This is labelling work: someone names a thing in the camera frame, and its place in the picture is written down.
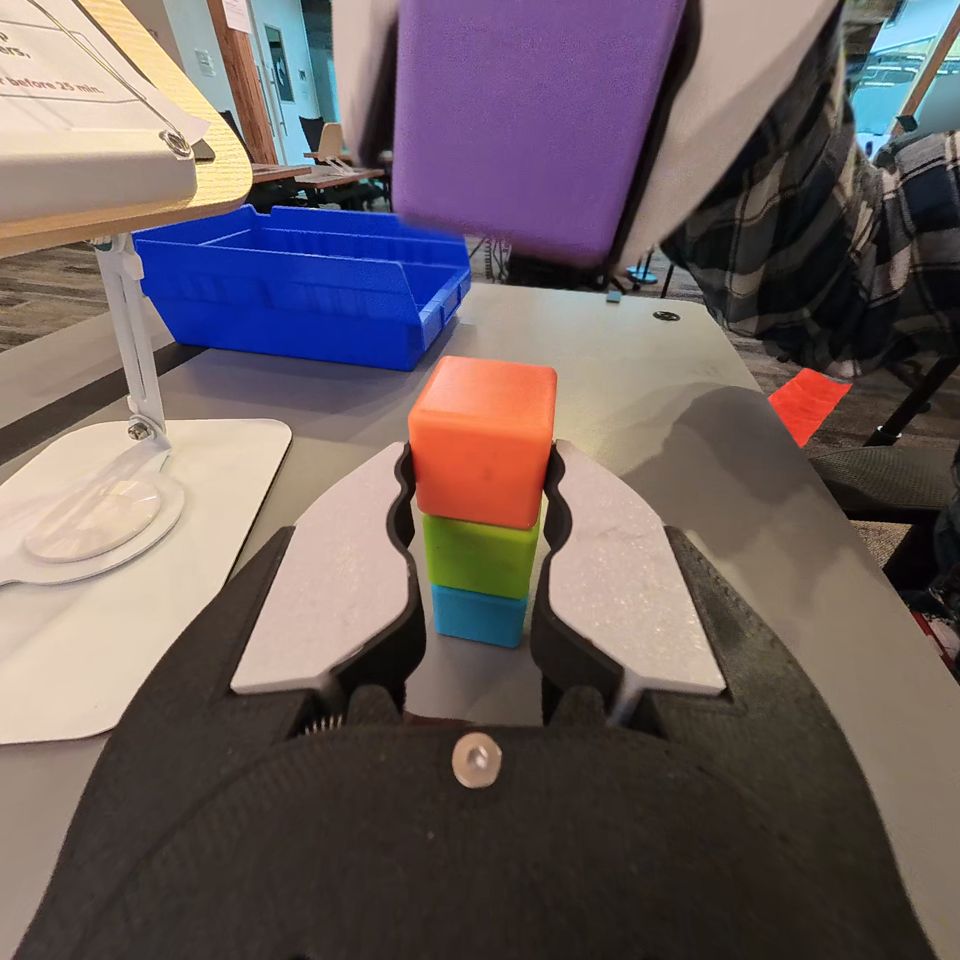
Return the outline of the brown wooden pillar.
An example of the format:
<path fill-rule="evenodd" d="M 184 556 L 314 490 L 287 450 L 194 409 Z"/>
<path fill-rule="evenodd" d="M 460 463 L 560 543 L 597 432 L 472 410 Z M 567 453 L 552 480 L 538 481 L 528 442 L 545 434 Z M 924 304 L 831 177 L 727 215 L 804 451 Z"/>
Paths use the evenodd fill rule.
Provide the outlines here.
<path fill-rule="evenodd" d="M 251 160 L 276 164 L 271 121 L 252 46 L 253 19 L 246 1 L 208 1 L 225 75 Z"/>

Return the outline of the orange cube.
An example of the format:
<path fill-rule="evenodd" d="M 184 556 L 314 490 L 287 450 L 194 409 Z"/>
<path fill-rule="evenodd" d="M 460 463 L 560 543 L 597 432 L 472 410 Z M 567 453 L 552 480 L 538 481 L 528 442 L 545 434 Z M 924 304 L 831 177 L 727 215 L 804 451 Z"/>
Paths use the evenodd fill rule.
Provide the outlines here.
<path fill-rule="evenodd" d="M 441 358 L 408 417 L 418 509 L 531 529 L 554 440 L 557 386 L 550 366 Z"/>

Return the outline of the purple cube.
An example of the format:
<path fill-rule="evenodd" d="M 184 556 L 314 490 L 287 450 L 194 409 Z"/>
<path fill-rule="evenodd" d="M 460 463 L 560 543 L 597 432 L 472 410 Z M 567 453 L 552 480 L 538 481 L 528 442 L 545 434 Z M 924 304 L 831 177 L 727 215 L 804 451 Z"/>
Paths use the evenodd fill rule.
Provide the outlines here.
<path fill-rule="evenodd" d="M 699 2 L 399 2 L 395 212 L 611 264 L 700 33 Z"/>

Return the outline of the white document stand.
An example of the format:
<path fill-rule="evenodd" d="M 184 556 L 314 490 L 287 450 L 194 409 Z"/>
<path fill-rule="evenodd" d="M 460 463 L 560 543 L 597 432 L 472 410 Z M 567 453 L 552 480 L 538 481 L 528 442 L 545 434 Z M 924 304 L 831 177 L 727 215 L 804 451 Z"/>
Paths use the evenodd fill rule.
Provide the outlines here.
<path fill-rule="evenodd" d="M 128 413 L 2 482 L 2 747 L 96 738 L 221 589 L 292 442 L 270 418 L 165 419 L 133 234 L 241 207 L 239 143 L 122 2 L 78 2 L 158 90 L 209 121 L 187 156 L 144 135 L 1 145 L 2 258 L 95 250 Z"/>

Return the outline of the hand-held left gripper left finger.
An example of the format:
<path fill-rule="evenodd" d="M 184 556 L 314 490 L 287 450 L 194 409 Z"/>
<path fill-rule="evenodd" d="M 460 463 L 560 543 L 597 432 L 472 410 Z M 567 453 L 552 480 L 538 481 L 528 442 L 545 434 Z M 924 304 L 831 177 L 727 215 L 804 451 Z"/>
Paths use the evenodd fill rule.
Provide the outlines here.
<path fill-rule="evenodd" d="M 412 451 L 396 441 L 330 486 L 295 522 L 230 688 L 309 690 L 338 713 L 377 686 L 403 712 L 426 653 L 411 501 Z"/>

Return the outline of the black mesh chair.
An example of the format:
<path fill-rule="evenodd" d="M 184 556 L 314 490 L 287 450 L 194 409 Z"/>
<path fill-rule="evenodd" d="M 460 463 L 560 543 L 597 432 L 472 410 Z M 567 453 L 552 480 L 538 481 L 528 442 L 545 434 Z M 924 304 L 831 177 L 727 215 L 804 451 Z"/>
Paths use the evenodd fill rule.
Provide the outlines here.
<path fill-rule="evenodd" d="M 954 493 L 954 453 L 912 446 L 864 446 L 812 457 L 810 465 L 851 521 L 932 523 Z"/>

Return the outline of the blue plastic bin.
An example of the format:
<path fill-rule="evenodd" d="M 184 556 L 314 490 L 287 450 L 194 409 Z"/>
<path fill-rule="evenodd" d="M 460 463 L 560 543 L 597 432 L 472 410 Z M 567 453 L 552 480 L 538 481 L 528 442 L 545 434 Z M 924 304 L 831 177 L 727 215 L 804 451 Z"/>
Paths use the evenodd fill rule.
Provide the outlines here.
<path fill-rule="evenodd" d="M 133 234 L 182 345 L 410 372 L 469 293 L 465 239 L 391 213 L 246 204 Z"/>

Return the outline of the red floor marker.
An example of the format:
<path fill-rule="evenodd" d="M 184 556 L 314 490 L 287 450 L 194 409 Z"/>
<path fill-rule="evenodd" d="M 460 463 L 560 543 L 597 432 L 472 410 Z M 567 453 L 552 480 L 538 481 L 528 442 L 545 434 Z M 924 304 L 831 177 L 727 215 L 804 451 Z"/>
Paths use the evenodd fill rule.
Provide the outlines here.
<path fill-rule="evenodd" d="M 796 445 L 803 448 L 851 388 L 849 381 L 803 368 L 774 390 L 768 401 Z"/>

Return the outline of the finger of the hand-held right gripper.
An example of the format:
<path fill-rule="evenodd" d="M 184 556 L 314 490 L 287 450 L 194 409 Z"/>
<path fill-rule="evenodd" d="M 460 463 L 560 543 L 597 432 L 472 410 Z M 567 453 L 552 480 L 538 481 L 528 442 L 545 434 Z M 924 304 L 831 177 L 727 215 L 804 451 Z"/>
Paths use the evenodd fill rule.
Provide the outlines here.
<path fill-rule="evenodd" d="M 398 1 L 332 2 L 333 64 L 343 137 L 355 162 L 378 165 L 393 146 Z"/>
<path fill-rule="evenodd" d="M 612 264 L 658 246 L 699 207 L 841 7 L 833 1 L 688 3 Z"/>

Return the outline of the black tripod leg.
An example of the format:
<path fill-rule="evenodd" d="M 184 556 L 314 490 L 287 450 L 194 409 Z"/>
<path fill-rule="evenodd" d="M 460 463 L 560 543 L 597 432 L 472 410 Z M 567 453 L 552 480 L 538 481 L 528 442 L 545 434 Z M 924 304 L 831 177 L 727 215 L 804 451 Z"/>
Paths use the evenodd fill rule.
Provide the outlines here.
<path fill-rule="evenodd" d="M 906 399 L 870 434 L 864 448 L 889 448 L 898 442 L 905 429 L 920 414 L 930 411 L 931 402 L 942 386 L 957 371 L 958 357 L 936 360 L 928 369 L 919 361 L 901 362 L 887 367 L 887 371 L 909 388 Z"/>

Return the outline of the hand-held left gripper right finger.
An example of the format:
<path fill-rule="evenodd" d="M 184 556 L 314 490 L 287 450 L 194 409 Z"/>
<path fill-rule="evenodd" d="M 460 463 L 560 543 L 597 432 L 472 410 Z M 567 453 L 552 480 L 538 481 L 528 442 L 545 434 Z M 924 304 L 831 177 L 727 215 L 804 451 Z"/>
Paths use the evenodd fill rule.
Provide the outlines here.
<path fill-rule="evenodd" d="M 566 439 L 543 492 L 530 635 L 543 724 L 579 688 L 599 695 L 607 725 L 653 725 L 657 697 L 725 708 L 726 678 L 657 512 Z"/>

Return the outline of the wooden background table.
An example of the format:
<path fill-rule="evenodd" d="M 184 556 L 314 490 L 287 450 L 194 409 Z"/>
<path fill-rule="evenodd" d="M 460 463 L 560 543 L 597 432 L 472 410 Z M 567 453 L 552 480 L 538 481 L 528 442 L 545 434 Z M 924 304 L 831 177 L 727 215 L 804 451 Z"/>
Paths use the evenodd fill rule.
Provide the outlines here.
<path fill-rule="evenodd" d="M 356 185 L 381 181 L 385 169 L 363 169 L 334 164 L 281 165 L 253 163 L 253 185 L 245 203 L 259 213 L 268 213 L 274 207 L 317 208 L 323 202 L 322 194 L 345 193 L 346 206 L 358 207 L 361 197 Z"/>

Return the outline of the cyan cube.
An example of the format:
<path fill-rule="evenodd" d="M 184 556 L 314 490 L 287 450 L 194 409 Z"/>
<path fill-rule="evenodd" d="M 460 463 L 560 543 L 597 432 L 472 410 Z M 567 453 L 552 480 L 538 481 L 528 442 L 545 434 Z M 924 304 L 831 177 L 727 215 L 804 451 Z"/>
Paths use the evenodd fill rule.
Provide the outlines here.
<path fill-rule="evenodd" d="M 522 642 L 529 597 L 510 598 L 431 584 L 437 634 L 516 649 Z"/>

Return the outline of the person's right forearm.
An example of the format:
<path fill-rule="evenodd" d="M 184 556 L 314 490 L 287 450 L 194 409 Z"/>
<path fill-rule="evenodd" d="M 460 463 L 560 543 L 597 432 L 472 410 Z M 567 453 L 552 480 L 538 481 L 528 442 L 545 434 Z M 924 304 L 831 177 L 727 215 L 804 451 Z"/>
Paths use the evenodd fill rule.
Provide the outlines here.
<path fill-rule="evenodd" d="M 959 349 L 958 131 L 859 148 L 834 11 L 700 206 L 661 243 L 711 316 L 853 380 Z"/>

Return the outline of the green cube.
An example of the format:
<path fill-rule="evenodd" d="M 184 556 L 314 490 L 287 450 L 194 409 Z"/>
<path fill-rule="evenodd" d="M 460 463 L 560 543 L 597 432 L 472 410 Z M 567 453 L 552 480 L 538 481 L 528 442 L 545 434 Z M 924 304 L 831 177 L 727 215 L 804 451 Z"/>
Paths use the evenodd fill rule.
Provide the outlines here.
<path fill-rule="evenodd" d="M 421 516 L 427 575 L 432 585 L 523 599 L 529 594 L 540 522 L 529 529 Z"/>

